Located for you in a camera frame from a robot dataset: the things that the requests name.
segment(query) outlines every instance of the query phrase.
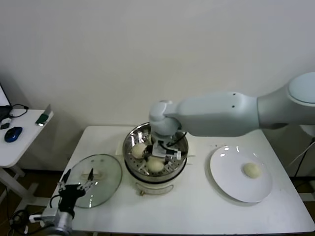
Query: white wall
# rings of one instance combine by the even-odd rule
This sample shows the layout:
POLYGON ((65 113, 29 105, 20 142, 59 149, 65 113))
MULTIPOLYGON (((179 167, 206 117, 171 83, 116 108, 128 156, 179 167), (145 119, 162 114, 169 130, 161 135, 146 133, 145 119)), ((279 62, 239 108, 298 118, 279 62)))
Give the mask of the white wall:
POLYGON ((259 96, 315 71, 314 8, 313 0, 2 0, 0 80, 13 102, 51 103, 56 114, 20 164, 61 170, 86 126, 142 123, 161 99, 259 96))

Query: robotic arm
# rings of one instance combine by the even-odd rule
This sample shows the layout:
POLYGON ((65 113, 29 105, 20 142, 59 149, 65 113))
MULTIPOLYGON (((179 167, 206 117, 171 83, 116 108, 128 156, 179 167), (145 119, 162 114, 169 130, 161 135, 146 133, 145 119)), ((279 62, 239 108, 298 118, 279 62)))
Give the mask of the robotic arm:
POLYGON ((60 202, 58 208, 46 208, 41 215, 31 215, 30 222, 41 222, 50 236, 69 236, 72 233, 74 207, 78 198, 83 197, 93 185, 93 169, 84 184, 66 184, 71 169, 58 183, 60 202))
POLYGON ((168 142, 177 131, 194 136, 236 137, 259 128, 315 125, 315 72, 301 75, 262 97, 216 92, 150 109, 151 134, 168 142))

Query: steamed bun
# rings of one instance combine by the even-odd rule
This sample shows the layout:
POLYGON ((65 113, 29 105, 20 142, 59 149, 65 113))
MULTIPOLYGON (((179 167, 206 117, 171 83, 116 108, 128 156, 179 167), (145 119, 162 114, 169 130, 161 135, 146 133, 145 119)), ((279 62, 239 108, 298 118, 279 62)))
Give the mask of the steamed bun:
POLYGON ((146 147, 147 146, 145 144, 138 143, 132 147, 131 154, 133 155, 134 158, 137 158, 137 159, 143 158, 143 152, 146 149, 146 147))
POLYGON ((164 169, 164 161, 161 158, 150 156, 147 166, 149 171, 157 173, 164 169))
POLYGON ((247 163, 243 167, 244 173, 250 177, 250 178, 258 178, 261 176, 261 169, 260 167, 255 163, 247 163))

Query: floor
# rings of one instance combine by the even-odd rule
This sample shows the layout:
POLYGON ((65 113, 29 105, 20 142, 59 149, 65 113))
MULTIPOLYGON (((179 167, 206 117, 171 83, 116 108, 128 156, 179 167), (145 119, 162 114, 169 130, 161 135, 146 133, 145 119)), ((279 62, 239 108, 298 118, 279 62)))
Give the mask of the floor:
MULTIPOLYGON (((10 170, 8 170, 8 173, 11 175, 14 175, 10 170)), ((39 183, 39 186, 35 192, 36 196, 39 197, 51 197, 59 179, 61 178, 61 172, 39 172, 39 171, 26 171, 26 175, 23 178, 19 178, 18 181, 25 187, 29 188, 30 184, 33 182, 39 183)), ((307 183, 304 183, 302 181, 295 181, 294 186, 297 187, 297 191, 300 193, 308 193, 312 192, 311 186, 309 186, 307 183)), ((0 183, 0 193, 2 193, 5 190, 4 185, 0 183)), ((20 202, 20 198, 14 194, 12 191, 9 192, 8 199, 4 199, 3 202, 0 204, 0 236, 7 236, 10 230, 9 223, 7 221, 7 206, 8 206, 8 213, 11 215, 17 205, 20 202)), ((313 220, 315 220, 315 202, 306 202, 305 203, 306 208, 308 209, 310 215, 312 216, 313 220)), ((29 213, 40 213, 43 211, 43 207, 38 206, 28 206, 27 210, 29 213)), ((29 224, 29 232, 36 230, 39 227, 38 224, 29 224)), ((10 232, 9 236, 17 236, 17 233, 10 232)), ((44 236, 45 234, 43 232, 39 232, 34 234, 34 236, 44 236)), ((88 235, 92 236, 92 233, 82 233, 79 234, 81 236, 88 235)), ((309 234, 302 234, 302 235, 308 235, 308 236, 315 236, 315 233, 309 233, 309 234)), ((111 234, 98 234, 98 236, 111 236, 111 234)), ((122 236, 119 234, 112 234, 112 236, 122 236)))

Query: white robotic arm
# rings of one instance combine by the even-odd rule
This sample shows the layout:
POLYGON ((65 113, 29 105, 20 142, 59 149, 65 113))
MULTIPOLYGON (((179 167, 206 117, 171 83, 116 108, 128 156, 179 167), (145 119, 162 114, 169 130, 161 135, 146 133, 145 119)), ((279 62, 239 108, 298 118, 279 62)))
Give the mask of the white robotic arm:
POLYGON ((216 92, 178 104, 161 101, 150 109, 151 134, 167 141, 177 131, 194 136, 235 137, 259 128, 315 125, 315 72, 291 80, 262 97, 216 92))

